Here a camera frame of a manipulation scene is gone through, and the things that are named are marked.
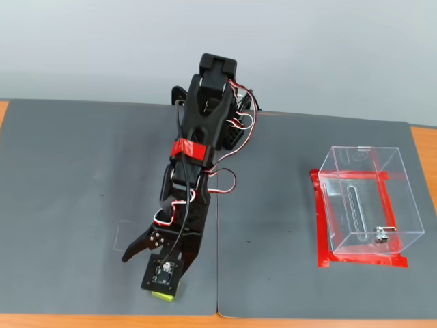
white wall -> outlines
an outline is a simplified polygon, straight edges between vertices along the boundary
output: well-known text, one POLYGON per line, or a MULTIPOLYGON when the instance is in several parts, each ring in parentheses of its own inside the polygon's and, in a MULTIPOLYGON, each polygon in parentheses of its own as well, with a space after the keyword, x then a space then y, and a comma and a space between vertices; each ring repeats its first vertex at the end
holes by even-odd
POLYGON ((265 110, 437 125, 436 0, 0 0, 0 98, 169 103, 204 52, 265 110))

red tape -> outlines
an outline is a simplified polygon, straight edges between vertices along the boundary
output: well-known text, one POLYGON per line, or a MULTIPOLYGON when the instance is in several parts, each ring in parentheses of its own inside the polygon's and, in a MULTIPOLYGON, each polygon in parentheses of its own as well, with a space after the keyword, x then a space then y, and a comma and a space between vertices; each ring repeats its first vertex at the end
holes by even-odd
POLYGON ((187 139, 179 139, 174 142, 170 156, 175 156, 183 152, 186 156, 203 161, 205 159, 206 148, 205 145, 201 145, 200 143, 195 143, 187 139))
MULTIPOLYGON (((315 191, 318 267, 328 268, 330 262, 349 262, 408 268, 408 259, 401 254, 334 254, 329 249, 328 223, 326 221, 325 205, 318 173, 319 171, 317 169, 311 170, 311 179, 315 191)), ((385 178, 386 176, 380 177, 381 180, 385 180, 385 178)))

wire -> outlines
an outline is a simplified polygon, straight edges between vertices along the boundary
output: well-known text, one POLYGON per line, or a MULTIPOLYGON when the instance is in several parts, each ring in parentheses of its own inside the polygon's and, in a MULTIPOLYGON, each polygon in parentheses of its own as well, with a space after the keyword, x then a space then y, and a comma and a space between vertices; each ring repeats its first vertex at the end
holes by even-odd
POLYGON ((239 120, 237 120, 236 118, 232 118, 232 120, 226 120, 226 122, 231 123, 232 124, 231 125, 232 128, 239 128, 240 130, 249 130, 252 127, 252 125, 253 125, 253 117, 252 117, 252 115, 246 114, 246 113, 240 113, 240 112, 237 112, 237 114, 241 115, 241 116, 249 116, 251 118, 251 120, 252 120, 251 125, 249 125, 248 127, 244 127, 244 125, 239 120))
MULTIPOLYGON (((179 118, 179 104, 183 102, 183 100, 178 100, 176 101, 176 125, 178 126, 178 137, 179 139, 182 139, 183 136, 183 132, 182 132, 182 127, 180 126, 180 118, 179 118)), ((173 253, 173 251, 176 248, 176 245, 179 243, 180 237, 182 235, 182 232, 184 231, 185 228, 185 224, 186 224, 186 220, 188 219, 188 212, 190 210, 190 203, 192 202, 192 199, 190 198, 190 194, 191 194, 191 189, 190 189, 190 180, 188 179, 188 172, 186 169, 186 159, 185 159, 185 154, 184 151, 182 149, 181 152, 181 159, 182 159, 182 169, 184 170, 184 176, 185 176, 185 181, 186 181, 186 206, 185 206, 185 214, 184 214, 184 219, 182 220, 182 225, 180 226, 180 231, 178 234, 178 237, 176 238, 173 246, 170 249, 170 252, 167 253, 167 255, 164 257, 162 264, 166 263, 166 261, 168 260, 168 258, 170 257, 170 255, 173 253)))
MULTIPOLYGON (((191 194, 190 202, 192 202, 196 198, 196 191, 194 189, 191 189, 190 194, 191 194)), ((171 226, 171 224, 174 222, 174 219, 175 219, 176 204, 186 204, 186 200, 174 200, 171 202, 171 205, 173 206, 173 215, 171 216, 170 222, 164 222, 164 221, 158 220, 158 217, 157 217, 158 213, 160 211, 162 211, 162 209, 160 209, 158 212, 155 213, 155 215, 153 216, 153 221, 155 223, 159 224, 160 226, 166 226, 166 227, 171 226)))
POLYGON ((221 169, 216 170, 215 172, 209 173, 208 176, 211 178, 211 177, 215 176, 216 174, 218 174, 218 172, 221 171, 221 170, 228 171, 228 172, 232 173, 232 176, 234 176, 234 184, 228 190, 209 189, 208 188, 208 192, 209 193, 230 193, 230 192, 232 192, 235 189, 235 187, 237 185, 237 176, 230 169, 221 168, 221 169))
POLYGON ((234 98, 238 101, 238 93, 237 90, 238 89, 243 89, 247 92, 247 94, 249 95, 249 97, 252 100, 253 103, 253 124, 251 125, 250 131, 249 131, 249 135, 247 136, 247 139, 244 140, 244 142, 242 143, 242 145, 240 147, 238 147, 237 149, 233 150, 232 152, 228 152, 227 154, 223 155, 221 158, 218 159, 218 161, 216 162, 216 164, 211 167, 209 170, 206 170, 206 172, 211 173, 213 172, 216 168, 217 165, 219 164, 219 162, 221 162, 223 159, 232 156, 234 154, 236 154, 237 152, 239 152, 241 149, 243 149, 243 147, 245 147, 247 145, 247 143, 249 142, 252 132, 253 132, 253 128, 255 128, 255 124, 257 121, 257 110, 259 109, 258 107, 258 102, 256 101, 254 95, 252 94, 252 91, 247 89, 245 86, 240 85, 232 80, 227 80, 227 82, 231 85, 232 90, 234 91, 234 98))

yellow-green object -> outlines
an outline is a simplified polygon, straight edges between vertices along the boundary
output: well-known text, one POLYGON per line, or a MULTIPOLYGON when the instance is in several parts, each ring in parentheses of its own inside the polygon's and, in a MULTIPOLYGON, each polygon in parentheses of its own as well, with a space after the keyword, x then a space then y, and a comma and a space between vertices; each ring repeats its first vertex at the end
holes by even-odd
POLYGON ((160 299, 163 299, 164 301, 167 301, 167 302, 173 302, 173 300, 175 299, 175 297, 173 295, 167 295, 167 294, 163 294, 161 292, 152 292, 152 295, 159 297, 160 299))

red and white wire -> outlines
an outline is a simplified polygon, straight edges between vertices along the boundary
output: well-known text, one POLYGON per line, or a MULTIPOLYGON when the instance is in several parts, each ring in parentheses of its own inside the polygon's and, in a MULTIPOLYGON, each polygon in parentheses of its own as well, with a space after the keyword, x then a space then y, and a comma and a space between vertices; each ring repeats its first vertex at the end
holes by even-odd
MULTIPOLYGON (((190 194, 191 194, 190 202, 192 202, 196 198, 196 191, 194 189, 190 189, 190 194)), ((170 226, 175 221, 177 204, 186 204, 186 200, 174 200, 171 202, 171 205, 173 206, 173 215, 171 216, 170 222, 160 221, 156 218, 158 216, 158 213, 162 211, 162 209, 160 209, 158 212, 155 213, 155 215, 153 216, 153 221, 156 224, 159 224, 160 226, 166 226, 166 227, 170 226)))
POLYGON ((217 164, 219 164, 219 162, 221 162, 223 159, 226 159, 227 157, 236 154, 236 153, 239 152, 241 149, 243 149, 243 147, 245 147, 245 146, 247 145, 247 143, 249 142, 249 139, 251 138, 251 135, 252 135, 252 132, 253 132, 253 128, 255 128, 255 124, 256 124, 256 122, 257 122, 257 111, 258 111, 258 106, 257 106, 257 103, 256 103, 256 101, 255 101, 255 98, 254 98, 253 95, 252 95, 252 92, 251 92, 249 89, 247 89, 245 86, 240 85, 240 84, 238 84, 238 83, 236 83, 236 82, 234 82, 234 81, 232 81, 232 80, 227 80, 227 82, 231 85, 232 89, 234 90, 234 97, 235 97, 235 99, 236 99, 237 101, 238 101, 238 93, 237 93, 237 90, 238 90, 238 89, 243 89, 243 90, 246 91, 246 92, 249 94, 249 96, 251 97, 252 104, 253 104, 253 123, 252 123, 252 125, 250 126, 249 135, 247 136, 246 140, 244 140, 244 142, 241 144, 241 146, 238 147, 237 149, 231 151, 231 152, 228 152, 227 154, 225 154, 225 155, 223 155, 221 158, 219 158, 218 161, 216 162, 216 164, 215 164, 213 167, 211 167, 211 169, 209 169, 209 170, 206 171, 206 172, 208 172, 208 173, 213 172, 213 171, 216 169, 217 164))
POLYGON ((230 169, 226 169, 226 168, 218 169, 218 170, 216 170, 216 171, 214 171, 214 172, 209 173, 208 176, 211 178, 211 177, 215 176, 215 175, 216 175, 219 171, 221 171, 221 170, 228 171, 228 172, 231 172, 231 173, 232 173, 232 176, 234 177, 234 184, 233 184, 232 187, 229 188, 228 190, 221 190, 221 189, 211 189, 211 188, 208 188, 208 192, 209 192, 209 193, 230 193, 230 192, 232 192, 232 191, 235 189, 235 187, 236 187, 236 185, 237 185, 237 176, 236 176, 235 173, 233 173, 230 169))
POLYGON ((251 124, 249 126, 244 127, 244 125, 236 118, 232 118, 232 120, 226 120, 226 121, 232 124, 231 125, 232 128, 239 128, 240 130, 249 130, 253 125, 252 115, 247 114, 247 113, 240 113, 240 112, 237 112, 237 114, 241 115, 241 116, 249 116, 252 120, 251 124))

